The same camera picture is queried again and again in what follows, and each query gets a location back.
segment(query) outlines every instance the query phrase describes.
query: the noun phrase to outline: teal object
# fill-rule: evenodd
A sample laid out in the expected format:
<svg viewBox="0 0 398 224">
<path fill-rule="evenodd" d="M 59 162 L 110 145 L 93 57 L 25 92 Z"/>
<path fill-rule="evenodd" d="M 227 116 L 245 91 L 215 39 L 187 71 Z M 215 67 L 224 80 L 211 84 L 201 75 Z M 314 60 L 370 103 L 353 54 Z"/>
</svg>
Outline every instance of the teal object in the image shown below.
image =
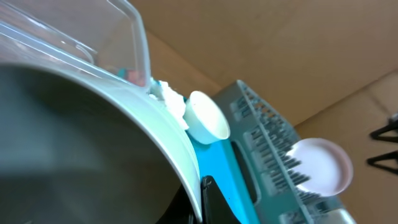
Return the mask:
<svg viewBox="0 0 398 224">
<path fill-rule="evenodd" d="M 127 74 L 127 69 L 126 69 L 126 68 L 121 68 L 121 69 L 118 71 L 117 76 L 120 77 L 120 78 L 122 78 L 122 79 L 126 79 L 126 74 Z"/>
<path fill-rule="evenodd" d="M 300 136 L 244 82 L 237 80 L 213 100 L 231 127 L 229 140 L 261 223 L 318 223 L 343 208 L 338 197 L 297 188 L 310 179 L 292 170 L 301 162 L 287 155 Z"/>
<path fill-rule="evenodd" d="M 197 155 L 200 178 L 211 175 L 232 212 L 242 223 L 260 223 L 233 153 L 231 142 L 222 140 L 203 145 L 191 139 Z"/>
</svg>

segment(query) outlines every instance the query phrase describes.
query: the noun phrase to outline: brown cardboard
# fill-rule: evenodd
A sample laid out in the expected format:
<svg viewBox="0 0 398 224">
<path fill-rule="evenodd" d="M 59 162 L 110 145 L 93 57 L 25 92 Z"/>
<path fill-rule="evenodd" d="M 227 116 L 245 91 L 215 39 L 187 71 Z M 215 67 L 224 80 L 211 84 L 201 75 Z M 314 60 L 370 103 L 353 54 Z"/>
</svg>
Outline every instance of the brown cardboard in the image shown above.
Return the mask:
<svg viewBox="0 0 398 224">
<path fill-rule="evenodd" d="M 178 53 L 156 36 L 147 32 L 152 76 L 169 82 L 170 86 L 184 96 L 194 90 L 214 95 L 221 87 L 199 72 Z"/>
<path fill-rule="evenodd" d="M 398 73 L 392 72 L 374 82 L 368 90 L 389 116 L 398 112 Z"/>
<path fill-rule="evenodd" d="M 243 79 L 293 124 L 398 64 L 396 1 L 130 1 L 199 71 Z"/>
</svg>

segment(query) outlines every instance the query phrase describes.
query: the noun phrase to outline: gray dish rack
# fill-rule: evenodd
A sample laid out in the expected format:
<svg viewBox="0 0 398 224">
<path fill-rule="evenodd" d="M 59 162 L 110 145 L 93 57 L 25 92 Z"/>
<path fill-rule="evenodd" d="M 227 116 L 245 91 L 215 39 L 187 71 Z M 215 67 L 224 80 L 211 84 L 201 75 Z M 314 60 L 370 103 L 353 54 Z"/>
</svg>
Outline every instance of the gray dish rack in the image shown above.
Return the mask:
<svg viewBox="0 0 398 224">
<path fill-rule="evenodd" d="M 231 126 L 231 143 L 261 223 L 321 223 L 342 208 L 338 197 L 321 197 L 296 186 L 310 177 L 291 168 L 300 137 L 294 128 L 241 80 L 213 97 Z"/>
</svg>

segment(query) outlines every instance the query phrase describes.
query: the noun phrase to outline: pink object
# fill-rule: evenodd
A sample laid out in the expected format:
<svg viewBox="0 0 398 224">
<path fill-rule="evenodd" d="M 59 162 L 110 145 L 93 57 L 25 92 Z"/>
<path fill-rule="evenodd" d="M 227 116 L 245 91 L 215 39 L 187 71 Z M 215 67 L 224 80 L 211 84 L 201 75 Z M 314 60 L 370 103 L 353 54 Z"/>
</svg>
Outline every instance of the pink object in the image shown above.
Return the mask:
<svg viewBox="0 0 398 224">
<path fill-rule="evenodd" d="M 351 159 L 339 145 L 322 138 L 303 139 L 287 155 L 300 161 L 293 170 L 311 177 L 298 185 L 305 192 L 323 197 L 337 195 L 351 183 L 354 171 Z"/>
<path fill-rule="evenodd" d="M 126 76 L 124 79 L 137 86 L 144 87 L 147 78 L 143 72 L 138 72 L 136 70 L 126 70 Z"/>
</svg>

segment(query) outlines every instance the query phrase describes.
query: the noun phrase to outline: cardboard surface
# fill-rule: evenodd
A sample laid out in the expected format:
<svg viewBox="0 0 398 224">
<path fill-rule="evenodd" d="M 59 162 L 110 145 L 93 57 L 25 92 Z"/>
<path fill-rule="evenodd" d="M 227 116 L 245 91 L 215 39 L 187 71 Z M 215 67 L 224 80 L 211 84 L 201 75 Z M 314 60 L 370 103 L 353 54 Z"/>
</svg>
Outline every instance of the cardboard surface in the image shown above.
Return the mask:
<svg viewBox="0 0 398 224">
<path fill-rule="evenodd" d="M 389 116 L 398 113 L 398 72 L 392 72 L 376 81 L 368 90 Z"/>
<path fill-rule="evenodd" d="M 398 220 L 398 176 L 366 165 L 367 158 L 398 149 L 398 144 L 368 137 L 371 131 L 386 125 L 388 115 L 379 105 L 377 97 L 365 88 L 296 126 L 302 138 L 329 139 L 350 156 L 354 179 L 340 197 L 357 223 Z"/>
<path fill-rule="evenodd" d="M 398 64 L 396 1 L 130 2 L 217 85 L 243 79 L 293 124 Z"/>
<path fill-rule="evenodd" d="M 152 76 L 169 82 L 170 86 L 184 96 L 194 90 L 214 95 L 221 87 L 199 72 L 178 53 L 159 38 L 147 32 Z"/>
</svg>

